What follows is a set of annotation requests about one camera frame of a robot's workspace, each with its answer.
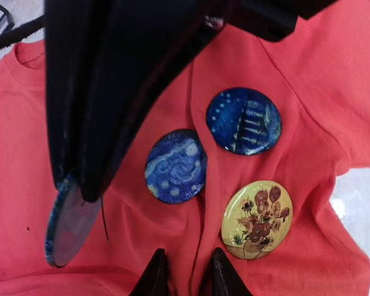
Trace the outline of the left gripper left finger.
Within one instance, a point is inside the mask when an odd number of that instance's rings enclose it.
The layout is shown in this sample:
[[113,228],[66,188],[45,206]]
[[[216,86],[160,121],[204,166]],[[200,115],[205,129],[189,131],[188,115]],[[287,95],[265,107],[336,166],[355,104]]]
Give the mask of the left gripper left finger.
[[157,249],[131,291],[131,296],[167,296],[167,258],[164,249]]

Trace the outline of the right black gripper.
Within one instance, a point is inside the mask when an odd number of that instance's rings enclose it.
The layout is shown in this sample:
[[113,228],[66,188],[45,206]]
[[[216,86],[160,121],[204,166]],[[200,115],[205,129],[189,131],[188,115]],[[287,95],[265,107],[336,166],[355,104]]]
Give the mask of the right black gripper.
[[291,35],[299,18],[309,20],[335,0],[240,0],[228,23],[269,42]]

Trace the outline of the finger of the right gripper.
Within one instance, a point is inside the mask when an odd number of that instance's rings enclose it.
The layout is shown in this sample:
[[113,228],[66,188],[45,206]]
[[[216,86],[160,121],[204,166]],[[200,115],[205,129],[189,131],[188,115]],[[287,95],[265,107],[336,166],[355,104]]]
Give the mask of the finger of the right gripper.
[[45,1],[46,114],[52,177],[77,167],[86,94],[110,1]]
[[227,10],[227,1],[115,1],[86,99],[85,201],[107,190],[155,101],[222,30]]

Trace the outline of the yellow sunflower brooch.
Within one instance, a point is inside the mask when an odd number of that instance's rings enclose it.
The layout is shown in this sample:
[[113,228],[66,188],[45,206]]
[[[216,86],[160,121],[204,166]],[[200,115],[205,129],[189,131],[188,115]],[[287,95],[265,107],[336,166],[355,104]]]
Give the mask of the yellow sunflower brooch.
[[233,195],[225,209],[223,244],[243,260],[265,257],[286,238],[293,214],[292,200],[282,185],[268,180],[250,183]]

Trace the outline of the red t-shirt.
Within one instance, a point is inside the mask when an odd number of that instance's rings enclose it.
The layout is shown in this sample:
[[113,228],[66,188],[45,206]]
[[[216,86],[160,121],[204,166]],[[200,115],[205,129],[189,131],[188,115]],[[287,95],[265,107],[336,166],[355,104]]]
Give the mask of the red t-shirt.
[[[173,295],[210,295],[224,249],[254,295],[367,295],[370,259],[329,203],[338,175],[370,167],[370,1],[339,1],[269,43],[228,26],[160,96],[110,189],[110,239],[97,222],[77,257],[50,267],[43,240],[56,198],[45,123],[44,41],[0,61],[0,295],[128,295],[158,248]],[[208,119],[266,95],[282,132],[270,150],[235,155]],[[179,205],[145,177],[166,133],[197,131],[204,190]]]

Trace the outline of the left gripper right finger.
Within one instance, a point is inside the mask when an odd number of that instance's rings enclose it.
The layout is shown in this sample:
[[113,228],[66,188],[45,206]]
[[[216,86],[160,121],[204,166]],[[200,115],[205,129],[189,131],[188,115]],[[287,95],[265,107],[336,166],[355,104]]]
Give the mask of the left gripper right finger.
[[238,275],[222,248],[213,251],[211,259],[212,295],[250,296],[250,291]]

